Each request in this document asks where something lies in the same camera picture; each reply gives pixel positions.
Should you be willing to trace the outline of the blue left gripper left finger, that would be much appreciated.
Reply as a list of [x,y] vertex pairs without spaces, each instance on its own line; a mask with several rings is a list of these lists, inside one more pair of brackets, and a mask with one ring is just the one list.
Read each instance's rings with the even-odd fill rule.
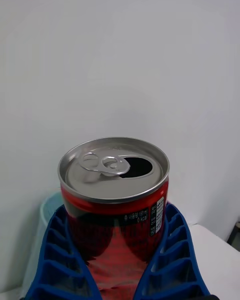
[[74,247],[67,212],[60,206],[43,236],[37,269],[27,300],[101,300],[101,293]]

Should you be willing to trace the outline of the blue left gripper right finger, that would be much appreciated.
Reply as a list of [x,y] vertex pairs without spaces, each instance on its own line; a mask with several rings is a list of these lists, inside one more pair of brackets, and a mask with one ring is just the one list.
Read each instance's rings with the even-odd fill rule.
[[145,269],[135,300],[193,300],[210,295],[200,274],[184,216],[167,204],[162,240]]

